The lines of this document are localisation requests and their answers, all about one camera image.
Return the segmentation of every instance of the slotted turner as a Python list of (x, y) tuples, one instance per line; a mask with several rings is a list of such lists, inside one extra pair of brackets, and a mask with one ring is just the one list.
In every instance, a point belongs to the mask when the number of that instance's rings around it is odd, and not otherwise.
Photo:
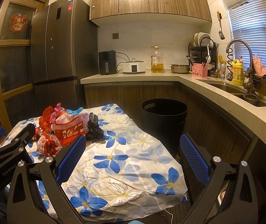
[(219, 30), (219, 37), (224, 40), (225, 39), (225, 36), (223, 35), (223, 32), (222, 32), (222, 26), (221, 26), (221, 19), (222, 19), (222, 16), (221, 16), (221, 13), (217, 12), (217, 16), (218, 16), (218, 20), (219, 20), (219, 25), (220, 25), (220, 30)]

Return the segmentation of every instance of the white cable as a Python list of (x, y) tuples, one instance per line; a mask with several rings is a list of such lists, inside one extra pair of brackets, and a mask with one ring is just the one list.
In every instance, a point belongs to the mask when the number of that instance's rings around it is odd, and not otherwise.
[[(171, 213), (169, 213), (167, 210), (165, 210), (168, 214), (171, 214)], [(171, 214), (171, 224), (172, 224), (172, 219), (173, 219), (173, 214)]]

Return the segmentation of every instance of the black plastic bag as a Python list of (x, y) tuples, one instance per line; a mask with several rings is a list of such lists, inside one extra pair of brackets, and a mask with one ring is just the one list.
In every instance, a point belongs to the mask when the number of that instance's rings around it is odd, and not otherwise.
[(89, 132), (87, 132), (85, 138), (87, 141), (102, 141), (104, 140), (104, 131), (100, 128), (98, 123), (98, 116), (94, 113), (89, 114), (89, 121), (87, 123), (87, 127), (89, 128)]

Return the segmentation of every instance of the metal bolt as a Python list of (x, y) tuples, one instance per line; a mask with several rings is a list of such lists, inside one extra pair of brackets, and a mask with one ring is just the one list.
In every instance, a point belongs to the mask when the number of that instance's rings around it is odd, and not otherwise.
[(51, 157), (51, 156), (49, 156), (49, 157), (46, 157), (46, 160), (45, 160), (46, 162), (52, 162), (53, 161), (53, 157)]
[(215, 157), (213, 157), (213, 160), (214, 160), (215, 162), (220, 162), (220, 161), (221, 161), (221, 158), (218, 157), (218, 156), (215, 156)]
[(242, 164), (242, 166), (247, 167), (247, 162), (246, 161), (241, 161), (241, 164)]
[(23, 165), (24, 165), (24, 161), (19, 161), (19, 162), (18, 162), (18, 166), (19, 166), (19, 167), (22, 167)]

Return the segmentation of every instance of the sink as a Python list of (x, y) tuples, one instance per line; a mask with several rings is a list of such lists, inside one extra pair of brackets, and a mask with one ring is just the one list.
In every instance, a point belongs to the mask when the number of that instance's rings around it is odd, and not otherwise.
[[(207, 83), (207, 84), (210, 84), (213, 87), (217, 87), (217, 88), (219, 88), (219, 89), (221, 89), (227, 93), (230, 93), (230, 94), (244, 100), (245, 102), (248, 102), (243, 98), (243, 94), (246, 93), (246, 90), (243, 88), (240, 88), (238, 86), (234, 86), (234, 85), (229, 84), (229, 83), (224, 82), (224, 81), (209, 81), (209, 80), (200, 80), (200, 81)], [(266, 107), (266, 100), (261, 98), (261, 97), (259, 97), (259, 100), (257, 102), (254, 102), (254, 103), (248, 102), (248, 103), (253, 105), (253, 106), (256, 106), (256, 107)]]

